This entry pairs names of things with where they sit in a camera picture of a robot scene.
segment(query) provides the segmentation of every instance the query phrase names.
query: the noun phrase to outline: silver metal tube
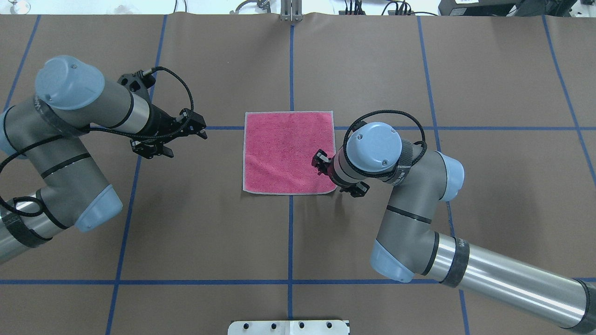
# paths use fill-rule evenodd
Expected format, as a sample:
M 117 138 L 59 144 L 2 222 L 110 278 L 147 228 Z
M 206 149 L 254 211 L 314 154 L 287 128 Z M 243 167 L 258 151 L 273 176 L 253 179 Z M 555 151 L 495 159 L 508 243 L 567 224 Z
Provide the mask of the silver metal tube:
M 579 282 L 470 245 L 460 288 L 478 292 L 563 328 L 578 324 L 586 309 Z
M 333 169 L 337 176 L 348 184 L 355 184 L 365 179 L 365 177 L 361 176 L 350 168 L 344 157 L 343 150 L 343 147 L 341 147 L 337 151 L 337 154 L 331 159 L 333 162 Z
M 131 107 L 131 93 L 110 80 L 105 81 L 101 95 L 89 105 L 77 110 L 52 108 L 61 119 L 81 128 L 89 123 L 111 127 L 123 121 Z
M 439 246 L 437 248 L 437 255 L 434 258 L 433 267 L 430 268 L 428 277 L 442 281 L 447 277 L 447 273 L 453 263 L 455 256 L 455 240 L 453 237 L 439 234 Z
M 38 209 L 38 205 L 33 202 L 25 201 L 18 203 L 16 208 L 24 212 L 32 213 Z M 50 221 L 46 214 L 41 214 L 32 218 L 21 218 L 28 229 L 34 230 L 35 233 L 43 238 L 53 237 L 62 231 L 61 228 Z M 17 241 L 16 238 L 14 238 L 14 236 L 6 229 L 6 226 L 4 224 L 0 224 L 0 264 L 22 254 L 27 250 L 29 250 L 29 247 Z
M 136 134 L 147 124 L 150 113 L 149 104 L 134 93 L 132 94 L 132 98 L 134 104 L 132 106 L 131 114 L 122 125 L 114 128 L 114 130 Z

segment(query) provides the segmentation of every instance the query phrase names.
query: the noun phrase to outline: black cable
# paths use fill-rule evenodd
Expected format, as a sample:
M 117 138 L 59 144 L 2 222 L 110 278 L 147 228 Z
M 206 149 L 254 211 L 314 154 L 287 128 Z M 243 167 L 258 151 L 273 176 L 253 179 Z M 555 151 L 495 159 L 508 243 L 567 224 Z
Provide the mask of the black cable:
M 549 12 L 551 12 L 552 13 L 551 15 L 553 15 L 553 16 L 558 16 L 558 12 L 561 10 L 561 5 L 563 4 L 563 1 L 562 0 L 559 0 L 557 2 L 555 0 L 555 3 L 557 4 L 557 7 L 556 7 L 557 9 L 554 12 L 552 12 L 552 11 L 549 10 Z M 545 15 L 547 14 L 547 6 L 546 5 L 544 6 L 544 14 Z
M 186 89 L 186 92 L 188 94 L 188 99 L 190 100 L 190 110 L 194 111 L 194 100 L 193 100 L 193 95 L 190 92 L 190 89 L 188 88 L 188 85 L 184 82 L 184 80 L 182 80 L 182 78 L 180 78 L 176 73 L 174 73 L 172 70 L 163 67 L 163 66 L 156 66 L 153 67 L 151 69 L 153 72 L 157 72 L 157 71 L 165 71 L 168 72 L 169 74 L 171 74 L 174 78 L 176 78 L 181 84 L 182 86 L 184 86 L 184 89 Z M 169 134 L 166 135 L 159 135 L 159 136 L 148 136 L 148 135 L 137 135 L 137 134 L 132 134 L 132 133 L 127 133 L 127 132 L 120 132 L 120 131 L 115 131 L 114 129 L 109 129 L 109 128 L 90 128 L 89 126 L 84 128 L 83 131 L 100 131 L 100 132 L 107 132 L 110 134 L 115 134 L 115 135 L 120 135 L 120 136 L 126 136 L 128 138 L 132 138 L 132 139 L 141 139 L 141 140 L 151 140 L 151 139 L 162 139 L 162 138 L 168 138 L 168 137 L 172 137 L 178 133 L 180 133 L 191 121 L 191 118 L 187 118 L 187 120 L 180 126 L 180 128 L 178 128 L 178 130 L 171 132 Z
M 422 151 L 420 152 L 420 154 L 412 161 L 412 166 L 414 166 L 416 163 L 418 163 L 418 161 L 420 161 L 422 159 L 422 156 L 424 156 L 424 154 L 426 153 L 427 150 L 427 144 L 426 144 L 426 136 L 424 134 L 424 128 L 422 127 L 422 125 L 420 124 L 420 122 L 414 117 L 411 116 L 410 114 L 404 112 L 404 111 L 400 111 L 400 110 L 391 110 L 391 109 L 385 109 L 385 110 L 376 110 L 373 112 L 370 112 L 368 114 L 365 114 L 359 118 L 357 118 L 347 129 L 346 131 L 346 135 L 343 138 L 343 155 L 344 158 L 346 159 L 347 164 L 350 166 L 350 168 L 352 168 L 356 173 L 359 173 L 360 175 L 367 177 L 367 178 L 384 178 L 384 177 L 390 177 L 393 176 L 395 174 L 395 171 L 398 168 L 398 165 L 395 164 L 393 167 L 393 170 L 390 172 L 385 172 L 385 173 L 378 173 L 378 174 L 371 174 L 368 172 L 365 172 L 363 170 L 358 169 L 356 166 L 354 166 L 354 164 L 352 164 L 352 162 L 350 161 L 350 158 L 348 158 L 347 156 L 347 140 L 350 137 L 350 133 L 354 130 L 354 127 L 360 123 L 360 121 L 366 119 L 367 117 L 373 116 L 373 115 L 377 115 L 377 114 L 398 114 L 398 115 L 403 115 L 407 118 L 409 118 L 410 120 L 414 121 L 414 123 L 416 123 L 416 125 L 418 126 L 418 129 L 420 130 L 420 135 L 422 137 L 422 141 L 418 141 L 414 144 L 421 144 L 422 145 Z
M 403 15 L 403 11 L 407 10 L 406 4 L 407 4 L 407 2 L 403 1 L 402 5 L 399 6 L 399 9 L 397 10 L 397 12 L 395 12 L 395 15 Z
M 437 14 L 431 13 L 431 12 L 410 12 L 406 15 L 411 15 L 411 14 L 430 14 L 430 15 L 438 16 Z
M 188 93 L 188 99 L 190 100 L 190 110 L 194 111 L 194 101 L 193 101 L 193 95 L 190 92 L 190 89 L 188 88 L 188 85 L 184 82 L 184 80 L 182 80 L 182 78 L 180 78 L 180 76 L 178 76 L 176 73 L 174 73 L 173 71 L 171 71 L 170 69 L 163 67 L 163 66 L 156 66 L 151 68 L 151 71 L 153 72 L 157 72 L 157 71 L 165 71 L 168 72 L 169 74 L 171 74 L 174 78 L 176 78 L 181 84 L 182 86 L 184 86 L 184 88 L 186 89 L 186 92 Z M 186 128 L 186 126 L 190 123 L 191 118 L 188 117 L 186 119 L 186 121 L 180 126 L 180 128 L 178 128 L 177 130 L 166 134 L 166 135 L 159 135 L 159 136 L 146 136 L 146 135 L 137 135 L 137 134 L 132 134 L 132 133 L 127 133 L 127 132 L 120 132 L 120 131 L 115 131 L 113 129 L 107 129 L 107 128 L 90 128 L 89 126 L 80 129 L 80 131 L 84 131 L 84 132 L 90 132 L 90 131 L 100 131 L 100 132 L 107 132 L 110 134 L 115 134 L 115 135 L 121 135 L 121 136 L 125 136 L 125 137 L 129 137 L 132 139 L 144 139 L 144 140 L 151 140 L 151 139 L 161 139 L 161 138 L 169 138 L 172 137 L 178 133 L 180 133 L 184 128 Z M 2 163 L 0 163 L 0 173 L 2 173 L 2 170 L 4 169 L 4 167 L 6 167 L 7 164 L 9 164 L 11 161 L 13 161 L 15 158 L 17 158 L 18 156 L 26 153 L 27 151 L 36 148 L 40 145 L 44 145 L 53 141 L 56 141 L 58 139 L 64 138 L 62 135 L 56 135 L 47 139 L 43 139 L 42 141 L 33 143 L 31 145 L 28 145 L 27 147 L 22 148 L 21 150 L 18 150 L 16 153 L 8 156 Z M 27 213 L 27 212 L 23 212 L 22 210 L 18 210 L 16 207 L 11 206 L 9 203 L 7 203 L 6 201 L 4 201 L 4 199 L 0 196 L 0 206 L 6 208 L 8 211 L 13 212 L 15 214 L 18 214 L 20 216 L 27 216 L 27 217 L 34 217 L 34 216 L 39 216 L 42 213 L 44 213 L 45 209 L 46 209 L 46 205 L 40 200 L 37 199 L 35 197 L 17 197 L 14 198 L 14 204 L 16 206 L 17 203 L 19 202 L 25 202 L 25 201 L 30 201 L 30 202 L 34 202 L 39 206 L 39 210 L 37 212 L 34 213 Z
M 406 1 L 389 1 L 389 3 L 387 3 L 387 5 L 385 5 L 385 8 L 383 8 L 383 12 L 381 13 L 381 15 L 385 15 L 385 11 L 387 11 L 387 7 L 389 7 L 390 4 L 395 4 L 395 15 L 408 15 L 408 13 L 412 10 L 412 5 L 410 5 L 409 3 L 407 3 Z
M 28 145 L 24 148 L 22 148 L 21 150 L 18 150 L 16 153 L 8 156 L 8 158 L 6 158 L 2 163 L 0 163 L 0 173 L 2 173 L 2 170 L 4 170 L 4 167 L 6 167 L 7 164 L 9 164 L 12 160 L 14 160 L 15 158 L 17 158 L 18 156 L 26 153 L 27 151 L 33 149 L 33 148 L 37 148 L 40 145 L 44 145 L 53 141 L 56 141 L 57 139 L 61 139 L 63 138 L 62 135 L 56 135 L 50 138 L 46 138 L 42 141 L 33 143 L 31 145 Z M 0 197 L 0 205 L 4 208 L 6 208 L 8 211 L 13 212 L 15 214 L 18 214 L 20 216 L 27 216 L 28 218 L 32 218 L 34 216 L 39 216 L 41 215 L 44 210 L 45 210 L 45 204 L 38 198 L 35 197 L 18 197 L 18 198 L 14 198 L 14 205 L 16 206 L 17 203 L 19 202 L 25 202 L 25 201 L 31 201 L 36 203 L 39 206 L 39 210 L 35 213 L 27 213 L 27 212 L 23 212 L 22 210 L 18 210 L 16 207 L 12 207 L 9 203 L 7 203 L 6 201 L 4 201 L 4 199 L 2 197 Z
M 385 11 L 387 10 L 387 7 L 389 7 L 390 4 L 395 4 L 395 11 L 397 12 L 398 6 L 399 6 L 398 2 L 397 1 L 389 1 L 387 3 L 387 5 L 385 5 L 385 8 L 383 8 L 383 12 L 381 13 L 381 16 L 383 16 L 385 14 Z

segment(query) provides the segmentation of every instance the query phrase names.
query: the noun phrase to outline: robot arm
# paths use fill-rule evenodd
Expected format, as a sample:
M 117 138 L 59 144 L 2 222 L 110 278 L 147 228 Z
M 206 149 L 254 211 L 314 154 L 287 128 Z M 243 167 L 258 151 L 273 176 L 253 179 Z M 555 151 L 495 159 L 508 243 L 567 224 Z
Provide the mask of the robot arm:
M 426 275 L 574 333 L 596 333 L 596 287 L 432 231 L 438 202 L 455 198 L 463 185 L 461 163 L 437 151 L 424 152 L 424 146 L 401 139 L 391 126 L 366 124 L 363 118 L 348 129 L 347 141 L 333 158 L 319 150 L 313 166 L 354 197 L 368 190 L 362 182 L 367 177 L 393 185 L 371 255 L 377 272 L 403 283 L 414 274 Z
M 188 87 L 174 73 L 189 93 L 191 109 L 171 117 L 152 105 L 151 74 L 160 69 L 164 68 L 123 75 L 116 83 L 74 57 L 55 57 L 38 73 L 36 95 L 0 116 L 0 147 L 10 156 L 1 167 L 12 157 L 27 158 L 46 183 L 30 196 L 0 207 L 4 223 L 0 263 L 73 225 L 92 230 L 122 210 L 116 192 L 78 136 L 89 131 L 124 135 L 131 138 L 132 150 L 147 159 L 173 157 L 163 144 L 176 137 L 207 138 L 203 117 L 193 112 Z M 90 123 L 102 127 L 91 128 Z

